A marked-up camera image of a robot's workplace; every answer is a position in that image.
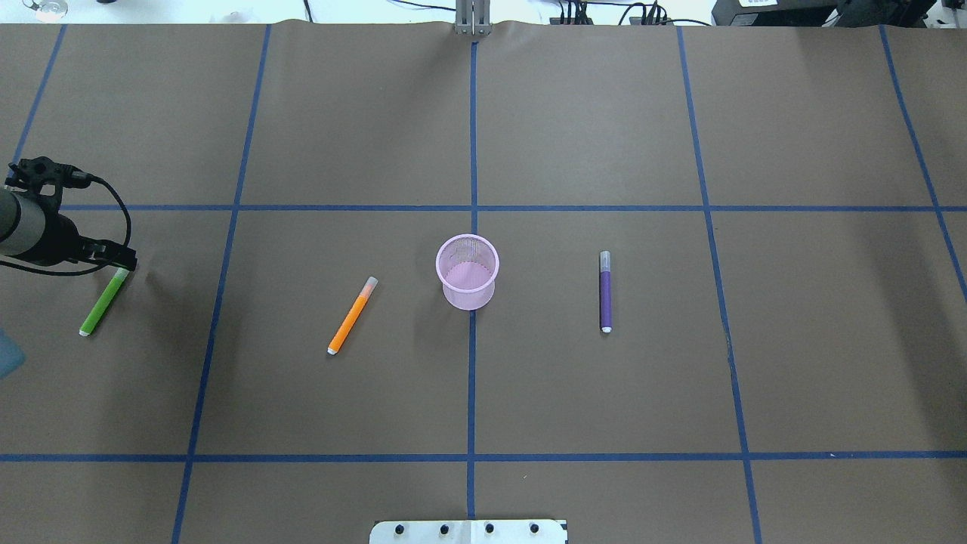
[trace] purple marker cap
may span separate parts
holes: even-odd
[[[601,332],[611,332],[611,252],[601,252]]]

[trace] gray tabletop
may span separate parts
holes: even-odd
[[[967,542],[967,34],[0,26],[0,156],[140,263],[0,268],[0,541]],[[106,192],[64,214],[120,239]],[[444,299],[461,232],[493,300]],[[598,252],[615,330],[598,329]],[[380,280],[343,351],[326,345]]]

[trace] white bracket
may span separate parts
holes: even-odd
[[[380,522],[369,544],[568,544],[563,520]]]
[[[486,36],[490,24],[490,0],[456,0],[454,31],[465,36]]]

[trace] metal clamp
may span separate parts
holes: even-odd
[[[465,36],[490,34],[490,0],[456,0],[454,31]]]

